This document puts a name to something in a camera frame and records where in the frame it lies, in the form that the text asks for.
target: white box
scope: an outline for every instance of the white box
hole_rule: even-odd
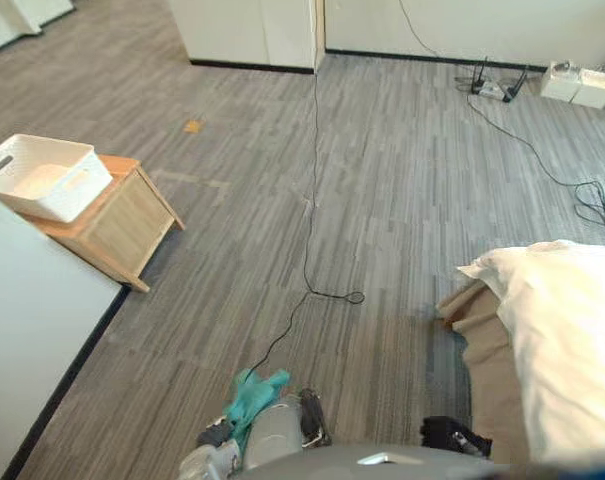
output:
[[[18,212],[72,222],[112,179],[91,145],[22,134],[0,144],[0,200]]]
[[[556,65],[557,62],[551,62],[544,73],[540,95],[570,102],[580,89],[579,71],[575,68],[557,71]]]
[[[605,105],[605,73],[595,70],[580,70],[580,89],[571,103],[586,107],[602,108]]]

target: white storage basket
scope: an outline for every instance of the white storage basket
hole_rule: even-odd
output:
[[[111,180],[91,145],[22,134],[0,145],[0,200],[18,212],[72,222]]]

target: orange spot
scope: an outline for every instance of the orange spot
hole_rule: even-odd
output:
[[[186,133],[198,133],[203,125],[204,123],[198,122],[197,120],[189,120],[184,126],[184,131]]]

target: white panel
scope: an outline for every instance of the white panel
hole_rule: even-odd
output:
[[[0,47],[23,34],[37,30],[39,27],[29,24],[11,0],[0,0]]]
[[[0,475],[119,288],[0,203]]]
[[[169,0],[189,58],[268,63],[260,0]]]
[[[312,0],[261,0],[269,63],[313,68]]]
[[[11,0],[35,25],[42,25],[73,10],[69,0]]]
[[[411,34],[400,0],[326,0],[327,48],[432,56]],[[547,65],[605,61],[605,0],[403,0],[440,55]]]

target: white cabinet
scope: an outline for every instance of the white cabinet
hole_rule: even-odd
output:
[[[316,68],[316,0],[169,0],[189,58]]]
[[[0,203],[0,476],[119,290]]]
[[[0,47],[39,34],[42,25],[74,8],[69,0],[0,0]]]

